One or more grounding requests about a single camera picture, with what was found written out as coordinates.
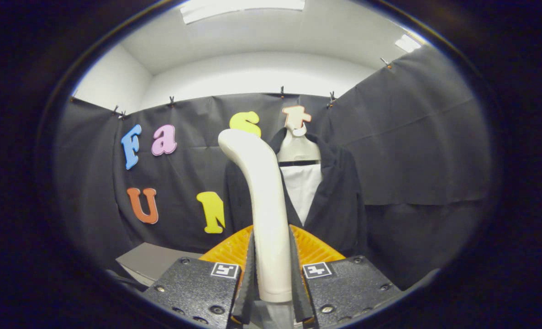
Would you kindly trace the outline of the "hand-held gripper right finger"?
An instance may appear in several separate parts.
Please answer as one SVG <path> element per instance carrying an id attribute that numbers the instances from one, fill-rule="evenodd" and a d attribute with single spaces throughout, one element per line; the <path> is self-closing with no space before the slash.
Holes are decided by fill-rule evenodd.
<path id="1" fill-rule="evenodd" d="M 363 255 L 345 257 L 290 225 L 295 319 L 305 329 L 332 329 L 369 316 L 401 291 Z"/>

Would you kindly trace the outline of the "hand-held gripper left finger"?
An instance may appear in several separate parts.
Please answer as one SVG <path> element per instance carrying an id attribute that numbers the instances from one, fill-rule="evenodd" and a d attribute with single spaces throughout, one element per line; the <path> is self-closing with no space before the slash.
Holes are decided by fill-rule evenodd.
<path id="1" fill-rule="evenodd" d="M 250 322 L 255 277 L 255 243 L 249 226 L 199 258 L 178 258 L 143 297 L 211 329 L 241 329 Z"/>

